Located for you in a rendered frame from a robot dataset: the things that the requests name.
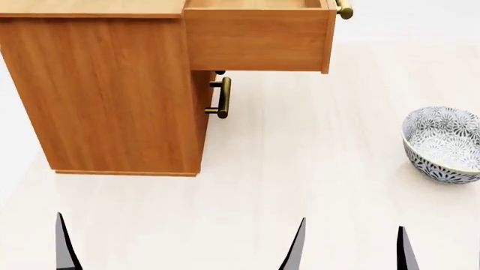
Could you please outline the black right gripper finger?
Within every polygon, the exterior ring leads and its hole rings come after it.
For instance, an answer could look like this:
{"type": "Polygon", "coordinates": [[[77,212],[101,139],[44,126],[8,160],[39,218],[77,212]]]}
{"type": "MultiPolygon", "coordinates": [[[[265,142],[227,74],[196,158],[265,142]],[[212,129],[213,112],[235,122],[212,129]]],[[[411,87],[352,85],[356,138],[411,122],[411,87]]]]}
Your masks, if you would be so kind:
{"type": "Polygon", "coordinates": [[[306,217],[303,217],[292,244],[278,270],[299,270],[305,244],[306,217]]]}
{"type": "Polygon", "coordinates": [[[397,270],[419,270],[416,256],[404,226],[397,231],[397,270]]]}

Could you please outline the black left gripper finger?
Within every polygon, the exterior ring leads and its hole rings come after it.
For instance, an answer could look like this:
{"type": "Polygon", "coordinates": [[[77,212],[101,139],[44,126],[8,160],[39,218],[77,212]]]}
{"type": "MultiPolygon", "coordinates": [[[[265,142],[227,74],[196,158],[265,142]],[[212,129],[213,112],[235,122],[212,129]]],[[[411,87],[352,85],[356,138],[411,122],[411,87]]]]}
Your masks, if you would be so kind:
{"type": "Polygon", "coordinates": [[[60,212],[57,213],[55,220],[55,258],[56,270],[83,270],[60,212]]]}

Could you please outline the black white floral patterned bowl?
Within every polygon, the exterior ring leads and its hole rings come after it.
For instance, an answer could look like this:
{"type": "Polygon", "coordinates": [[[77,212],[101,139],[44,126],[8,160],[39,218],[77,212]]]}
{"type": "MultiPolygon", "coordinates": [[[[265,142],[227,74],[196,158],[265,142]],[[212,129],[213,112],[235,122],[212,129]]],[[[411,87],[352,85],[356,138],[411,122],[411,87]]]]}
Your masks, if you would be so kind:
{"type": "Polygon", "coordinates": [[[406,156],[423,175],[446,184],[480,182],[480,116],[422,107],[406,116],[401,134],[406,156]]]}

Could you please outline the wooden cabinet body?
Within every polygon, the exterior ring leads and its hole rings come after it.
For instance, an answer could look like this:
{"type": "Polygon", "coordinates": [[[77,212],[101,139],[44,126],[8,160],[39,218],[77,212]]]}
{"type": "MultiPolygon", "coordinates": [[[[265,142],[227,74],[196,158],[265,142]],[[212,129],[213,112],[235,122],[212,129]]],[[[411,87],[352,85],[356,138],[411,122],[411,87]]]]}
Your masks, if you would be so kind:
{"type": "Polygon", "coordinates": [[[195,176],[211,71],[189,63],[187,0],[0,0],[0,53],[50,168],[195,176]]]}

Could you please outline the open wooden drawer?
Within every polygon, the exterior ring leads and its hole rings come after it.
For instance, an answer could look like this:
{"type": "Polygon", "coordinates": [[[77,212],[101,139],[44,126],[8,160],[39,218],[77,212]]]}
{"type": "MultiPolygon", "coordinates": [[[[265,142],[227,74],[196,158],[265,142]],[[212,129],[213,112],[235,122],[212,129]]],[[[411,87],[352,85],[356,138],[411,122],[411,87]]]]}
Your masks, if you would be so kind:
{"type": "Polygon", "coordinates": [[[335,0],[187,0],[196,71],[329,72],[335,0]]]}

